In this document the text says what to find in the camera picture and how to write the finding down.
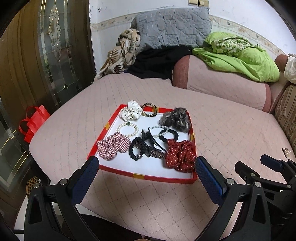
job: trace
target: silver bolt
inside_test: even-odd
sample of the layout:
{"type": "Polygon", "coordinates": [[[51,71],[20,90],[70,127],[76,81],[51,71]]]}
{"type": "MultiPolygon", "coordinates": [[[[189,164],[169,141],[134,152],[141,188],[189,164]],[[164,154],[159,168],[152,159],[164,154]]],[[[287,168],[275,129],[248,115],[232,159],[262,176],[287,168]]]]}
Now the silver bolt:
{"type": "Polygon", "coordinates": [[[38,188],[40,186],[40,183],[34,183],[33,188],[38,188]]]}
{"type": "Polygon", "coordinates": [[[261,183],[260,182],[255,182],[255,186],[259,188],[259,187],[261,187],[261,183]]]}
{"type": "Polygon", "coordinates": [[[234,180],[231,179],[231,178],[228,178],[226,181],[227,181],[227,183],[228,183],[229,185],[233,185],[233,184],[234,184],[234,180]]]}
{"type": "Polygon", "coordinates": [[[62,180],[60,180],[60,184],[61,185],[65,185],[65,184],[67,184],[67,182],[68,182],[68,180],[66,179],[66,178],[64,178],[64,179],[62,179],[62,180]]]}

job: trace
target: green blanket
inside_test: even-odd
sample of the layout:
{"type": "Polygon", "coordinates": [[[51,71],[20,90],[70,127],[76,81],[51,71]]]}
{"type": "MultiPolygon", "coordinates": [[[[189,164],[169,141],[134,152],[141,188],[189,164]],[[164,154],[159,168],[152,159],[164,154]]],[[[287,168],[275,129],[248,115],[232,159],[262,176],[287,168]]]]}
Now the green blanket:
{"type": "Polygon", "coordinates": [[[211,33],[205,41],[210,47],[195,48],[192,53],[211,68],[242,73],[259,82],[278,81],[278,67],[259,45],[224,32],[211,33]]]}

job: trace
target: red tote bag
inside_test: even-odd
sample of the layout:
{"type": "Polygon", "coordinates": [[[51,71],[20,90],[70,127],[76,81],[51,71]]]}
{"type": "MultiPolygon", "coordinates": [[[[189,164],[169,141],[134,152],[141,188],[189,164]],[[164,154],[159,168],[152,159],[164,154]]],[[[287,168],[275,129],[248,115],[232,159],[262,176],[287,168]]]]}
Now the red tote bag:
{"type": "Polygon", "coordinates": [[[45,109],[43,105],[40,107],[36,106],[29,106],[26,111],[26,119],[29,119],[27,126],[29,129],[35,134],[38,129],[42,126],[42,124],[50,117],[50,114],[45,109]],[[32,117],[28,117],[28,110],[29,109],[35,109],[35,113],[32,115],[32,117]]]}
{"type": "Polygon", "coordinates": [[[32,138],[33,138],[33,136],[34,136],[34,133],[31,131],[30,128],[28,128],[28,131],[27,131],[27,132],[24,131],[24,130],[22,129],[22,127],[21,127],[21,123],[22,123],[23,121],[30,122],[30,120],[29,120],[29,119],[23,119],[23,120],[20,121],[20,125],[19,125],[19,130],[20,130],[20,132],[25,136],[24,140],[25,140],[26,142],[30,143],[31,140],[32,140],[32,138]]]}

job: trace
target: gray pillow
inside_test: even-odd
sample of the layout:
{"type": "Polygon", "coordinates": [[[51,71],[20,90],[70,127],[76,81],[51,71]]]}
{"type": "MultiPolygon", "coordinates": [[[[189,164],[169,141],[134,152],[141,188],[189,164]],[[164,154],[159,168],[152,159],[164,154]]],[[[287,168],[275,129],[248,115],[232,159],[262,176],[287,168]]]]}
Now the gray pillow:
{"type": "Polygon", "coordinates": [[[131,27],[140,32],[137,53],[162,46],[203,47],[212,24],[208,7],[159,9],[138,14],[131,27]]]}

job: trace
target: brown beaded bracelet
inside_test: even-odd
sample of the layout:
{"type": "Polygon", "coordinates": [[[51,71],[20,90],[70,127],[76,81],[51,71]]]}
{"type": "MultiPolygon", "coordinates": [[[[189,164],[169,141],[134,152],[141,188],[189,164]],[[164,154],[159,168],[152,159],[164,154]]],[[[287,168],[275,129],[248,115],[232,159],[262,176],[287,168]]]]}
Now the brown beaded bracelet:
{"type": "Polygon", "coordinates": [[[145,103],[145,104],[141,105],[142,109],[144,109],[144,107],[146,107],[146,106],[152,107],[153,114],[147,114],[143,111],[142,115],[146,116],[146,117],[155,117],[157,115],[157,111],[158,111],[157,106],[152,103],[145,103]]]}

